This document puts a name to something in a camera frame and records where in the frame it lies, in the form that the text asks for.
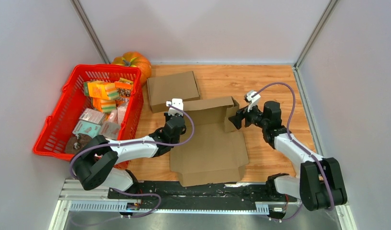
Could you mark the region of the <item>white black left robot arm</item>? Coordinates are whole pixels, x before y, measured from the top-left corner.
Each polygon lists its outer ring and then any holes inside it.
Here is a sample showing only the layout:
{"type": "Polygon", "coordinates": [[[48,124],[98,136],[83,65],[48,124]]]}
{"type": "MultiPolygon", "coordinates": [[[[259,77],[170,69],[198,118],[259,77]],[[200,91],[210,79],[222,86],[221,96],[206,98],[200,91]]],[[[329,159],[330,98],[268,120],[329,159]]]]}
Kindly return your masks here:
{"type": "Polygon", "coordinates": [[[128,199],[136,197],[138,184],[129,172],[119,171],[115,166],[134,159],[159,157],[181,145],[187,114],[166,112],[164,116],[165,125],[142,138],[111,140],[103,135],[95,136],[71,158],[71,176],[79,180],[86,191],[107,186],[120,190],[128,199]]]}

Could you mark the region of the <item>brown cardboard box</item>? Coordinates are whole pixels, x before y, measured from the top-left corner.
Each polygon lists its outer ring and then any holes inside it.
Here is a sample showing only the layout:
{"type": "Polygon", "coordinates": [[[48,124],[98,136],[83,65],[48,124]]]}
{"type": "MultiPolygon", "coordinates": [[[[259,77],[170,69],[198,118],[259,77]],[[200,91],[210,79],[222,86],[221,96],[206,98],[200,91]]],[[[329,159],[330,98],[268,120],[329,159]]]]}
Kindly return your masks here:
{"type": "Polygon", "coordinates": [[[167,111],[166,102],[173,98],[182,99],[184,102],[201,98],[193,71],[148,78],[147,88],[153,113],[167,111]]]}

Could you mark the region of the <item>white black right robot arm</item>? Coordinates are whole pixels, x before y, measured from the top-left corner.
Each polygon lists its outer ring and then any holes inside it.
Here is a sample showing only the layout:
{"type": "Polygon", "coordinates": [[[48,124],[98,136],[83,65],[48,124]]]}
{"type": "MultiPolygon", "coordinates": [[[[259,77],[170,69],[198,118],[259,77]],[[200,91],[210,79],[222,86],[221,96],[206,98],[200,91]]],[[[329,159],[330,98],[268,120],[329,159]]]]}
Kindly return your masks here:
{"type": "Polygon", "coordinates": [[[273,149],[293,164],[296,176],[288,173],[271,175],[266,181],[266,196],[279,200],[283,195],[302,201],[309,211],[344,205],[348,201],[341,167],[337,159],[325,158],[303,146],[282,124],[280,104],[268,101],[263,110],[244,107],[229,117],[237,129],[255,125],[273,149]]]}

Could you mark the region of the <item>brown cardboard sheet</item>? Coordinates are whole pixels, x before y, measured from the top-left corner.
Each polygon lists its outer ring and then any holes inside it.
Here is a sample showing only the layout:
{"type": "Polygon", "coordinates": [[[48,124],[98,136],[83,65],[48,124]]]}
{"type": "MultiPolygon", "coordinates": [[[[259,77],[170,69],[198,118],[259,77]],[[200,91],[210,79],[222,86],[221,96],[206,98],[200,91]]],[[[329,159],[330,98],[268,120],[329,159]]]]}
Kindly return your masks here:
{"type": "Polygon", "coordinates": [[[184,102],[187,143],[170,151],[170,170],[183,187],[241,181],[249,164],[244,135],[229,120],[239,109],[231,96],[184,102]]]}

